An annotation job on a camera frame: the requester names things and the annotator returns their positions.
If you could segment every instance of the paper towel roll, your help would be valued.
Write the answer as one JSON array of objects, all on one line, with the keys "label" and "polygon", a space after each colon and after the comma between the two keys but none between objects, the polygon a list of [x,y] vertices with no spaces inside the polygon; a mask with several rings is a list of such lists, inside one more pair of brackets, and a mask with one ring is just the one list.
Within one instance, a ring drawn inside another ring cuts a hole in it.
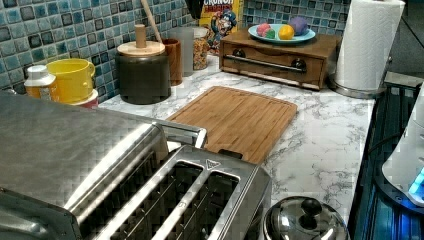
[{"label": "paper towel roll", "polygon": [[335,82],[355,90],[377,90],[405,3],[352,0]]}]

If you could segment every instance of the brown cup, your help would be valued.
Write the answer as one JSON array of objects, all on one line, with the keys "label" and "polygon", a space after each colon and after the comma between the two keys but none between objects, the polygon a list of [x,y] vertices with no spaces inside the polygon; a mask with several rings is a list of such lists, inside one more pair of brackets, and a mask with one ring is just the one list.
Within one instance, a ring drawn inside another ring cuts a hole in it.
[{"label": "brown cup", "polygon": [[179,85],[183,82],[181,43],[173,38],[162,39],[162,43],[168,54],[171,86]]}]

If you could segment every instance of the marble countertop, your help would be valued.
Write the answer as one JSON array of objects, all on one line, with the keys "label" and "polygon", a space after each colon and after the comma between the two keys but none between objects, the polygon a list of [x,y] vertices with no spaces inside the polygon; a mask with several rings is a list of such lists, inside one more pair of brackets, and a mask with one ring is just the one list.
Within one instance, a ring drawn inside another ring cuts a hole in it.
[{"label": "marble countertop", "polygon": [[335,208],[347,222],[374,100],[221,72],[218,57],[208,56],[208,68],[184,77],[163,102],[132,105],[118,95],[99,107],[166,119],[212,86],[255,92],[298,106],[295,118],[262,164],[273,180],[271,204],[289,196],[314,197]]}]

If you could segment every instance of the blue plate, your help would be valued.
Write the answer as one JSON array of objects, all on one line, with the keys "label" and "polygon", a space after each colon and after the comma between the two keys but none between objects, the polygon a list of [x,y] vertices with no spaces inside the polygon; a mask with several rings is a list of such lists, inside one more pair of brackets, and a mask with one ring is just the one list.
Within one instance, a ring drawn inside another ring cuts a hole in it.
[{"label": "blue plate", "polygon": [[271,43],[276,43],[276,44],[299,43],[299,42],[304,42],[304,41],[307,41],[307,40],[315,37],[315,32],[312,31],[311,29],[308,29],[308,31],[301,36],[294,36],[290,40],[280,40],[280,38],[278,37],[278,31],[284,25],[286,25],[286,24],[270,24],[271,28],[275,30],[275,39],[264,38],[264,37],[259,36],[256,33],[256,29],[258,28],[259,25],[250,27],[248,31],[249,31],[250,36],[252,36],[252,37],[255,37],[255,38],[260,39],[260,40],[265,41],[265,42],[271,42]]}]

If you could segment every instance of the wooden cutting board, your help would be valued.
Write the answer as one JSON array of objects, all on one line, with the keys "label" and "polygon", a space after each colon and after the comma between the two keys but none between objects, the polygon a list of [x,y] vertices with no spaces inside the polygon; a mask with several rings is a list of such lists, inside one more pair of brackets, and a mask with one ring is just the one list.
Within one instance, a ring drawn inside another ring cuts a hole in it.
[{"label": "wooden cutting board", "polygon": [[243,154],[262,163],[296,114],[293,103],[232,89],[212,87],[168,120],[207,130],[205,148]]}]

